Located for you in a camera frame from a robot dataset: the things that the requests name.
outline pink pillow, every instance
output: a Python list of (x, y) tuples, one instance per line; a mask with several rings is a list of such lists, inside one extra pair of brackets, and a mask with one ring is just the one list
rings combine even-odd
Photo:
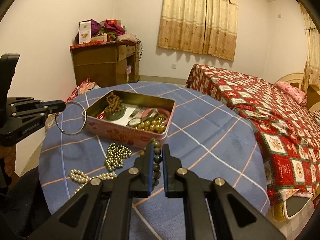
[(306, 106), (307, 95), (299, 88), (293, 87), (284, 81), (278, 81), (276, 87), (291, 96), (300, 106)]

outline silver bangle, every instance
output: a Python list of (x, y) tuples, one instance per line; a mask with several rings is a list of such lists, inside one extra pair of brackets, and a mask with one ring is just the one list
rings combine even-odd
[(57, 122), (58, 113), (55, 114), (56, 125), (57, 125), (58, 129), (59, 129), (63, 134), (66, 134), (66, 135), (77, 135), (77, 134), (79, 134), (79, 133), (82, 132), (82, 130), (84, 129), (85, 123), (87, 122), (87, 111), (85, 110), (85, 108), (84, 108), (80, 103), (78, 103), (78, 102), (76, 102), (76, 101), (66, 102), (66, 107), (67, 107), (68, 104), (75, 104), (75, 105), (80, 106), (80, 107), (83, 109), (83, 111), (84, 111), (84, 123), (83, 123), (82, 127), (80, 128), (80, 130), (79, 130), (78, 132), (75, 132), (75, 133), (66, 133), (65, 130), (61, 129), (61, 128), (59, 127), (59, 125), (58, 125), (58, 122)]

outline metal tin box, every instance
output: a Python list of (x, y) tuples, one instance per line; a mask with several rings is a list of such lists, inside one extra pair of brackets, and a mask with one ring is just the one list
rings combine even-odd
[[(171, 114), (164, 133), (159, 134), (151, 131), (138, 130), (129, 126), (112, 123), (104, 119), (98, 119), (97, 116), (101, 114), (103, 109), (107, 106), (106, 97), (111, 92), (119, 96), (124, 104), (143, 106), (147, 108), (162, 108), (169, 111)], [(162, 145), (165, 143), (165, 139), (168, 135), (175, 105), (176, 103), (172, 99), (112, 90), (86, 109), (87, 123), (85, 125), (85, 129), (98, 136), (106, 137), (112, 141), (118, 141), (138, 148), (144, 148), (152, 137), (156, 137)]]

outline red checkered blanket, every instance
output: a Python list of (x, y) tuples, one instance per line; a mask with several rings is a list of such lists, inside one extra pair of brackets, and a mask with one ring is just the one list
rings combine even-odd
[(312, 197), (320, 183), (320, 127), (312, 114), (263, 79), (195, 64), (187, 87), (249, 120), (260, 146), (271, 204)]

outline human hand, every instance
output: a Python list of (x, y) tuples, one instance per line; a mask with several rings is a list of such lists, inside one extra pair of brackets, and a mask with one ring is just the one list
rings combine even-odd
[(16, 150), (16, 145), (12, 147), (0, 146), (0, 159), (4, 158), (4, 171), (9, 177), (11, 177), (16, 168)]

